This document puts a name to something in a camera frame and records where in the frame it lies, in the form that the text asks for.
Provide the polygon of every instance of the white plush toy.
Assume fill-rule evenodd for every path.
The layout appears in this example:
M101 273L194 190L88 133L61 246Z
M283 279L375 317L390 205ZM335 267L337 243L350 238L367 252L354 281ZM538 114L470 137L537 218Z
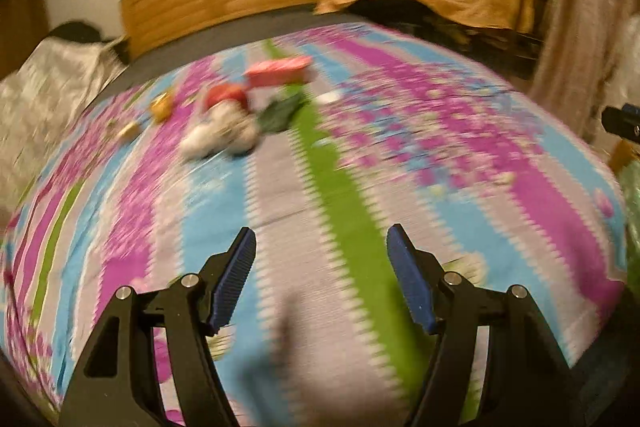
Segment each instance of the white plush toy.
M236 100L223 100L209 109L205 120L182 140L179 150L185 160L204 158L222 150L239 155L254 148L259 139L255 117Z

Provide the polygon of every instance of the black clamp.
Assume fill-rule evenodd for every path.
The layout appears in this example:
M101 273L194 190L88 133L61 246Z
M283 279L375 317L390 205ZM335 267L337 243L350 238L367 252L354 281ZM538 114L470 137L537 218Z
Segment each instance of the black clamp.
M153 328L166 328L175 388L188 427L236 427L207 349L226 325L255 258L255 234L243 228L226 253L169 288L137 294L119 288L82 351L66 393L60 427L166 427L154 362ZM416 322L438 342L410 427L459 425L478 326L490 327L478 416L465 425L581 426L573 413L569 370L525 288L475 288L436 258L415 250L400 225L387 250Z

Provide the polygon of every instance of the green object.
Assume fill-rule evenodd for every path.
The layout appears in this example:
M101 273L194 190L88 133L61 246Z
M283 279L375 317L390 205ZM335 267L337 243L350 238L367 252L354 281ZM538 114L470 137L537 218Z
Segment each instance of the green object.
M269 105L258 115L258 124L263 134L275 134L286 131L291 126L291 121L298 110L305 105L304 92L300 90L286 96L286 98L274 98Z
M640 161L618 174L626 204L626 285L640 298Z

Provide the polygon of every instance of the bedsheet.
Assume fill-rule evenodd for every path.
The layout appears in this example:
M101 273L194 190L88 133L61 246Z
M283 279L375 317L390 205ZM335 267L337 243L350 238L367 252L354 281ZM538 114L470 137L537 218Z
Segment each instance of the bedsheet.
M312 57L314 75L290 131L243 158L180 161L203 87L293 54ZM170 86L176 111L155 126L146 107ZM314 100L328 91L337 100ZM272 95L256 90L252 102ZM119 146L115 130L131 120L144 131ZM482 66L348 23L197 60L84 115L10 224L0 346L55 416L119 286L165 287L248 225L254 268L231 324L209 341L241 425L402 425L433 344L386 259L396 222L474 283L525 285L570 364L623 288L622 196L584 143ZM469 410L486 341L481 328ZM156 363L167 416L179 421L161 331Z

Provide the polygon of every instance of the blue stripe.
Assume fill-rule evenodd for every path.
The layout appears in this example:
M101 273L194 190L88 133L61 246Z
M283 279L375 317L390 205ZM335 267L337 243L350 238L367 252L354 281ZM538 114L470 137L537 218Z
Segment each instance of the blue stripe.
M385 43L394 46L406 53L409 53L421 61L425 62L448 62L458 67L466 69L464 64L456 62L452 57L446 54L439 54L428 44L418 41L400 41L394 39L380 31L373 31L366 35L365 40L376 43ZM486 79L491 81L491 77L487 75ZM516 100L512 100L514 105L526 109ZM618 202L616 193L609 183L601 176L591 162L580 152L563 134L558 132L553 126L542 121L542 136L539 137L539 143L548 153L549 156L558 161L558 163L569 172L572 177L587 190L593 194L596 188L600 188L613 204L614 215L606 220L606 227L609 230L610 238L614 244L614 261L616 267L620 270L626 270L626 246L625 246L625 222L626 216L624 208Z
M230 82L244 73L244 52L230 50L219 70ZM216 157L188 178L187 209L182 222L184 272L198 272L214 253L226 251L246 215L246 160ZM216 370L229 397L247 410L257 425L290 426L292 417L278 385L270 344L258 319L259 295L255 269L251 271L231 319L234 343L216 362Z
M385 42L389 36L382 35ZM380 42L380 35L376 32L366 34L365 41ZM404 48L404 42L395 41L397 46ZM420 43L408 42L410 48L416 51L424 51L424 57L420 60L429 62L444 62L444 57L432 49ZM315 67L324 73L330 83L336 87L352 89L350 81L351 71L336 60L331 60L322 50L312 44L300 46L305 54L310 55ZM419 169L423 166L423 158L414 156L404 166L407 170ZM545 315L549 327L554 332L558 343L561 345L565 356L568 354L565 339L562 336L558 323L556 308L551 298L548 286L540 280L532 267L523 259L521 254L509 242L507 236L502 235L486 219L484 212L472 201L463 198L432 198L428 190L419 191L443 220L455 237L458 244L465 251L477 251L482 254L487 267L485 286L498 291L505 291L510 285L519 283L525 285L536 299L536 302Z
M149 88L148 91L151 91L149 96L157 96L170 87L179 71L176 70L161 77ZM131 144L117 149L105 164L100 174L100 179L98 179L78 218L76 231L69 245L65 266L63 266L60 274L60 305L56 311L56 322L51 343L53 349L51 375L55 379L56 390L60 396L66 392L76 365L76 360L73 360L71 354L71 336L74 327L76 296L78 295L86 253L95 236L98 216L104 197L133 147L133 144Z

